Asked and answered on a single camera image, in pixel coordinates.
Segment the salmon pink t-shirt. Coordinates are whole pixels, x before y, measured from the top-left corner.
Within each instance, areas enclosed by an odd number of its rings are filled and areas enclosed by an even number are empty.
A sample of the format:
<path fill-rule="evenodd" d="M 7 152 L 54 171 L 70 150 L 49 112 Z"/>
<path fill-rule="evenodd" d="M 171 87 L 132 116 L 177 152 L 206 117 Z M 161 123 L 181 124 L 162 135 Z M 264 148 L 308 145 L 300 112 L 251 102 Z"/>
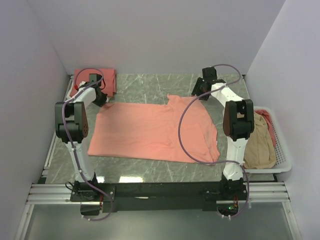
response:
<path fill-rule="evenodd" d="M 115 102 L 96 116 L 88 155 L 193 163 L 220 156 L 217 129 L 193 97 L 168 95 L 168 103 Z"/>

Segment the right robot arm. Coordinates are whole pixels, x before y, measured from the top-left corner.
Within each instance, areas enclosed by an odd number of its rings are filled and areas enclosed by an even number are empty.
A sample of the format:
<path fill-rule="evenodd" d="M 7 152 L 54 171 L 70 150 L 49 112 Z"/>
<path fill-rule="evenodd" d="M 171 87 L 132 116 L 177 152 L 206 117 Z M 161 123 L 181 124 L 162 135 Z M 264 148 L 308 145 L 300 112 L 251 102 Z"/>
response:
<path fill-rule="evenodd" d="M 202 77 L 197 79 L 191 95 L 203 101 L 212 96 L 224 107 L 222 128 L 227 137 L 227 162 L 219 193 L 222 198 L 230 200 L 237 191 L 243 190 L 245 148 L 255 128 L 253 101 L 233 92 L 225 80 L 218 78 L 214 66 L 202 69 Z"/>

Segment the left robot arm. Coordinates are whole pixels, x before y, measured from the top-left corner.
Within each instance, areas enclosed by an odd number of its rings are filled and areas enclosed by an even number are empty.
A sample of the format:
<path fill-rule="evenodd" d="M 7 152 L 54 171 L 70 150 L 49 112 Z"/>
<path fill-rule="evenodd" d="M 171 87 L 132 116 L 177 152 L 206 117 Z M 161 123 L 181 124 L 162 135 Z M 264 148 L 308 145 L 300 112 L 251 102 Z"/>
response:
<path fill-rule="evenodd" d="M 73 191 L 77 192 L 83 188 L 82 195 L 88 201 L 94 201 L 99 197 L 100 188 L 87 150 L 89 123 L 86 109 L 90 104 L 100 108 L 105 105 L 107 94 L 101 89 L 101 86 L 105 85 L 104 74 L 101 71 L 90 73 L 88 81 L 78 86 L 75 95 L 54 105 L 55 134 L 67 147 L 75 169 Z"/>

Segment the folded red t-shirt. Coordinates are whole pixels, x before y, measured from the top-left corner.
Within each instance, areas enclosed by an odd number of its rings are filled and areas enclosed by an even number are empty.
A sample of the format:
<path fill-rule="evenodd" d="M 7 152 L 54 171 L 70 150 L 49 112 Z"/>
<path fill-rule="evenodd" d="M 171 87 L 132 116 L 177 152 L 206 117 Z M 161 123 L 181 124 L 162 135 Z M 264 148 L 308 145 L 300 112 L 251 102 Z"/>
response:
<path fill-rule="evenodd" d="M 102 92 L 107 94 L 108 97 L 112 98 L 117 93 L 117 85 L 116 85 L 116 70 L 113 68 L 87 68 L 87 69 L 76 69 L 74 71 L 74 81 L 75 83 L 80 83 L 82 81 L 89 81 L 89 74 L 103 74 L 105 86 L 102 83 L 101 89 Z M 70 96 L 74 96 L 78 91 L 72 88 L 72 92 Z"/>

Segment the folded white t-shirt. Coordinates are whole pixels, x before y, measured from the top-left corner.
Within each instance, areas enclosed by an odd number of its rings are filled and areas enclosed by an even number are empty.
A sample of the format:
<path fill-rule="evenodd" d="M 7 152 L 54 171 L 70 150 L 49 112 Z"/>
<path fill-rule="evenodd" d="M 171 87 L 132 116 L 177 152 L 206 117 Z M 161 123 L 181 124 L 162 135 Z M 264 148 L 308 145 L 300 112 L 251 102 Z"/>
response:
<path fill-rule="evenodd" d="M 67 92 L 66 92 L 66 95 L 65 95 L 65 100 L 69 100 L 71 98 L 71 92 L 72 92 L 72 89 L 73 89 L 73 85 L 74 85 L 74 75 L 71 75 L 70 79 L 69 79 Z"/>

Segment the dark pink t-shirt in basket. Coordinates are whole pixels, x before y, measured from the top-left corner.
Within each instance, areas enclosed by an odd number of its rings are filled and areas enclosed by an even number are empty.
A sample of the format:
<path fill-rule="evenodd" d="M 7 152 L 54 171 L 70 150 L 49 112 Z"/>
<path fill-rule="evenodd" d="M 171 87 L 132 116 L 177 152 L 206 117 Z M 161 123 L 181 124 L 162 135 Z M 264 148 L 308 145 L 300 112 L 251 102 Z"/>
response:
<path fill-rule="evenodd" d="M 261 115 L 264 118 L 264 120 L 266 121 L 268 132 L 269 132 L 269 135 L 272 140 L 272 144 L 275 147 L 276 146 L 276 136 L 275 136 L 272 117 L 271 117 L 270 113 L 265 109 L 257 109 L 254 112 Z"/>

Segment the beige t-shirt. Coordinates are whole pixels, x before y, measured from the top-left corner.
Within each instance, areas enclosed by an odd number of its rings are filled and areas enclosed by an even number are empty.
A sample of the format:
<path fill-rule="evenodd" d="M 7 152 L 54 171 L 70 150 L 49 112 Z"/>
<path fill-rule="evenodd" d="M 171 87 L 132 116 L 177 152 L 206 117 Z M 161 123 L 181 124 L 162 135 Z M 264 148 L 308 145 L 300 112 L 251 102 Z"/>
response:
<path fill-rule="evenodd" d="M 271 169 L 276 163 L 276 152 L 265 119 L 254 116 L 254 131 L 250 134 L 244 152 L 246 169 Z"/>

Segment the white plastic laundry basket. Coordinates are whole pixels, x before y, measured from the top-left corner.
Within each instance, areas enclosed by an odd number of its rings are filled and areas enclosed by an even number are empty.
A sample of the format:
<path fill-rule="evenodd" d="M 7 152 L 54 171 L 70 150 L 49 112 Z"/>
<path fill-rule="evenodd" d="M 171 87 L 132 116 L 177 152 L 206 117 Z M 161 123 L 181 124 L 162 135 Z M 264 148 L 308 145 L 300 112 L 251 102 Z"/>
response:
<path fill-rule="evenodd" d="M 276 115 L 269 108 L 262 107 L 262 106 L 254 107 L 254 111 L 258 109 L 267 110 L 271 115 L 272 125 L 274 128 L 274 133 L 276 138 L 276 146 L 275 146 L 276 162 L 272 168 L 268 168 L 268 169 L 245 168 L 246 172 L 250 174 L 278 174 L 278 173 L 288 172 L 292 168 L 292 162 L 289 156 L 289 151 L 287 149 L 285 139 L 281 133 Z"/>

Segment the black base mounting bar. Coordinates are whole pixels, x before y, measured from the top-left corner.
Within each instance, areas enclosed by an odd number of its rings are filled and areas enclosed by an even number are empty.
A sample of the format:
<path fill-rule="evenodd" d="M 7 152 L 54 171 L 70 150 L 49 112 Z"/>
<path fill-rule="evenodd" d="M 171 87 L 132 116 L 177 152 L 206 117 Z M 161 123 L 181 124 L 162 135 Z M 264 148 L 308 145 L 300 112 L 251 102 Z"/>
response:
<path fill-rule="evenodd" d="M 89 205 L 97 203 L 103 213 L 156 210 L 217 211 L 219 201 L 236 204 L 248 197 L 247 186 L 209 182 L 133 182 L 99 183 L 102 193 L 84 183 L 75 184 L 70 195 L 72 203 Z"/>

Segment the aluminium frame rail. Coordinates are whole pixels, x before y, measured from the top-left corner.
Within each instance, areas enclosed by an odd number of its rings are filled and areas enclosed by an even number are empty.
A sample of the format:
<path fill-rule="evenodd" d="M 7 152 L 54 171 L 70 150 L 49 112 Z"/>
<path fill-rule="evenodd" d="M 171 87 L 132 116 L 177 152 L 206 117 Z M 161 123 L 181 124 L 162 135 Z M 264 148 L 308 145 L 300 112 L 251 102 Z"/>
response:
<path fill-rule="evenodd" d="M 71 191 L 63 184 L 33 184 L 29 190 L 27 205 L 80 205 L 72 202 Z M 252 182 L 249 185 L 250 203 L 290 202 L 287 188 L 283 182 Z"/>

